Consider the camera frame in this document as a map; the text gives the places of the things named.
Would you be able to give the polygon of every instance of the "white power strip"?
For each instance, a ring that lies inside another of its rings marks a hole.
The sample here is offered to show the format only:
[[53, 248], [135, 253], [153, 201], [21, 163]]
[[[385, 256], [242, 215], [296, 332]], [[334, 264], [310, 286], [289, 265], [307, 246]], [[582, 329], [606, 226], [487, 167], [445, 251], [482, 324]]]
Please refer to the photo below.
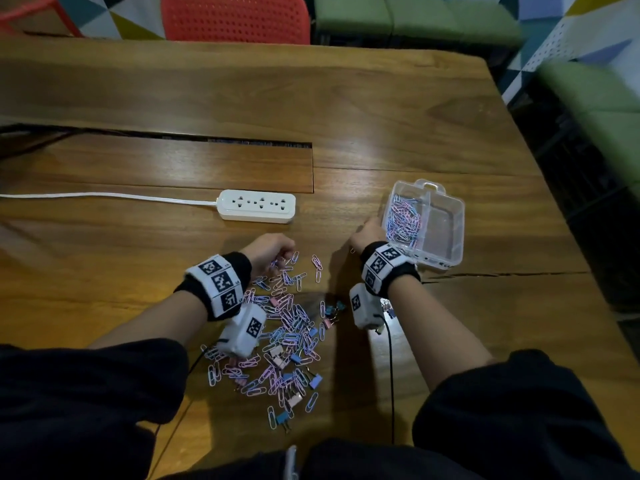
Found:
[[224, 190], [218, 197], [218, 212], [228, 221], [288, 224], [296, 215], [296, 197], [274, 192]]
[[217, 201], [185, 200], [148, 195], [111, 192], [73, 192], [61, 194], [0, 194], [0, 198], [39, 199], [69, 197], [110, 197], [154, 202], [181, 203], [217, 207], [220, 217], [228, 221], [252, 221], [288, 224], [296, 215], [296, 197], [292, 194], [253, 190], [223, 190]]

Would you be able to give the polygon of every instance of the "clear plastic container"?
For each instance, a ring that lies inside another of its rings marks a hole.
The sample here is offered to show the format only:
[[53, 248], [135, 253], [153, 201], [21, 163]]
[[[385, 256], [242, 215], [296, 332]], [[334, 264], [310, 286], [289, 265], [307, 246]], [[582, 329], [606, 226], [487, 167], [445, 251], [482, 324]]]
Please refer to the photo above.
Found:
[[428, 180], [420, 179], [414, 184], [398, 181], [389, 195], [382, 222], [387, 231], [396, 195], [408, 200], [402, 204], [415, 209], [410, 213], [420, 215], [420, 222], [417, 233], [411, 234], [411, 242], [387, 234], [389, 241], [427, 266], [448, 269], [460, 264], [465, 240], [465, 203], [447, 195], [442, 185]]

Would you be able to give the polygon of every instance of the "wristband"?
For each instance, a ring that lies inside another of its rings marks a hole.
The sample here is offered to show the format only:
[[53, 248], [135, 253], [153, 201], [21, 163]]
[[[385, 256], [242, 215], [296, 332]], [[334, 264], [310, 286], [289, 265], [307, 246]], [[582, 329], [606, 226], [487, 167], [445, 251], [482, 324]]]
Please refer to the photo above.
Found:
[[208, 321], [224, 320], [240, 311], [251, 270], [251, 261], [242, 253], [216, 254], [188, 268], [174, 292], [188, 291], [199, 298]]
[[420, 281], [420, 275], [410, 258], [386, 241], [373, 242], [361, 254], [362, 279], [367, 290], [380, 298], [387, 298], [391, 282], [404, 274]]

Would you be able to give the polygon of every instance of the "power outlet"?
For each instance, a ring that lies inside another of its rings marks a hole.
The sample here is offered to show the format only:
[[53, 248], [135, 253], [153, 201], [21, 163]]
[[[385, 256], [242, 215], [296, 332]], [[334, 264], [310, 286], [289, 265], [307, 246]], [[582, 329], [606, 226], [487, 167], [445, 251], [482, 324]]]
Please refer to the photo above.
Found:
[[253, 190], [224, 190], [218, 197], [217, 207], [220, 217], [228, 221], [288, 224], [296, 215], [296, 197]]

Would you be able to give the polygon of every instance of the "red chair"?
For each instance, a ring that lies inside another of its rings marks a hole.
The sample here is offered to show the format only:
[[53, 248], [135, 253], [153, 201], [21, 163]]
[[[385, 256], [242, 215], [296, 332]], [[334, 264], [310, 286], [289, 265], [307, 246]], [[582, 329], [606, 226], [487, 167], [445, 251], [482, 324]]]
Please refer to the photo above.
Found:
[[60, 20], [62, 20], [62, 23], [65, 24], [71, 34], [75, 35], [76, 37], [83, 36], [82, 33], [80, 33], [80, 30], [78, 30], [76, 25], [68, 17], [67, 13], [65, 12], [64, 8], [62, 8], [58, 0], [34, 0], [32, 2], [25, 3], [18, 8], [0, 13], [0, 31], [9, 32], [12, 34], [16, 33], [16, 31], [13, 30], [12, 26], [9, 25], [9, 22], [49, 9], [53, 9], [56, 11], [58, 16], [60, 17]]
[[161, 0], [167, 40], [309, 45], [304, 0]]

